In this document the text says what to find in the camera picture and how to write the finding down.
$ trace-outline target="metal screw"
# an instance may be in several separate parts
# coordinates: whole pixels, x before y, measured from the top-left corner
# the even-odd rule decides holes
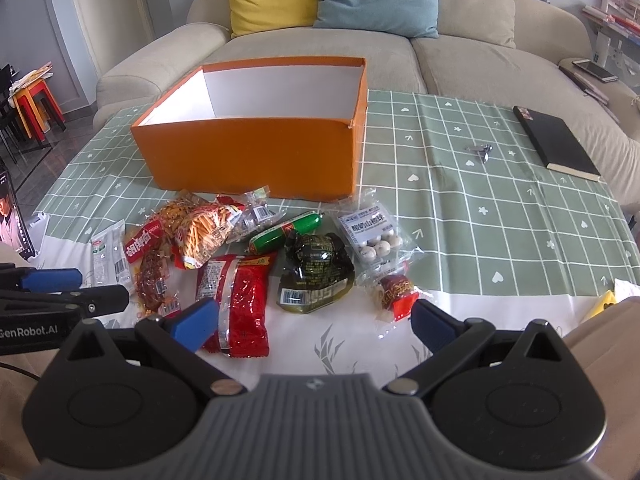
[[[396,395],[415,395],[419,384],[413,379],[400,377],[391,381],[387,386],[388,390]]]
[[[211,391],[220,396],[233,396],[242,391],[242,384],[233,379],[218,379],[211,383]]]

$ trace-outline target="gray gripper base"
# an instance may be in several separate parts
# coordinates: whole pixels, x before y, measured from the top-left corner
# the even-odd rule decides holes
[[[147,463],[94,472],[46,461],[28,478],[606,480],[587,463],[531,473],[482,463],[441,436],[419,399],[368,375],[263,376],[248,394],[212,400],[187,438]]]

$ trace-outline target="door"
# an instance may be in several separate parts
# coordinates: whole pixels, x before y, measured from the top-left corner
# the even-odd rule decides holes
[[[98,77],[153,41],[145,0],[74,0]]]

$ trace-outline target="snack package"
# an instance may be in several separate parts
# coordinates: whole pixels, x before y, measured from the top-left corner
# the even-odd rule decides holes
[[[170,317],[180,312],[177,291],[169,287],[171,243],[159,216],[126,237],[124,251],[131,264],[136,292],[143,304],[143,316]]]
[[[157,217],[161,221],[169,240],[173,240],[175,232],[184,218],[198,206],[208,203],[208,201],[196,194],[182,190],[176,198],[163,205],[151,219],[153,220]]]
[[[616,303],[616,295],[611,290],[608,290],[598,298],[598,301],[593,308],[586,314],[586,316],[584,316],[584,318],[582,318],[582,322],[584,323],[588,319],[603,313],[611,305],[615,305]]]
[[[297,231],[300,234],[310,233],[318,228],[321,221],[322,213],[316,213],[315,211],[302,213],[302,215],[298,215],[252,237],[249,240],[249,252],[251,254],[264,254],[270,251],[277,251],[284,247],[290,231]]]
[[[94,286],[121,284],[132,293],[133,280],[125,259],[123,234],[124,220],[120,220],[91,237]]]
[[[396,219],[376,199],[376,190],[367,189],[360,200],[338,203],[332,213],[344,238],[366,269],[378,269],[390,262],[399,265],[424,255]]]
[[[198,271],[196,301],[213,298],[220,305],[218,330],[203,348],[231,357],[266,357],[264,326],[269,271],[276,254],[212,258]]]
[[[225,243],[243,210],[243,204],[219,196],[188,213],[175,231],[176,264],[181,262],[186,269],[203,266]]]
[[[353,286],[355,270],[337,234],[289,232],[287,267],[280,278],[277,303],[284,310],[308,314],[343,297]]]
[[[364,286],[372,302],[378,308],[376,319],[395,322],[408,317],[417,300],[433,301],[433,296],[420,290],[406,276],[408,263],[388,264],[377,270],[365,272],[357,284]]]
[[[147,314],[170,316],[180,312],[177,291],[169,287],[171,255],[160,240],[142,256],[136,273],[136,290]]]
[[[226,243],[245,241],[282,220],[286,211],[276,213],[267,207],[269,193],[269,186],[245,193],[241,200],[245,204],[244,211],[229,238],[226,239]]]

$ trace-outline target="green sausage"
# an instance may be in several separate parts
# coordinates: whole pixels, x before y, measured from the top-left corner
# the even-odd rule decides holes
[[[310,233],[320,225],[321,220],[322,214],[310,211],[282,224],[274,225],[249,240],[249,252],[251,254],[264,254],[277,251],[284,247],[289,231],[296,230],[302,235]]]

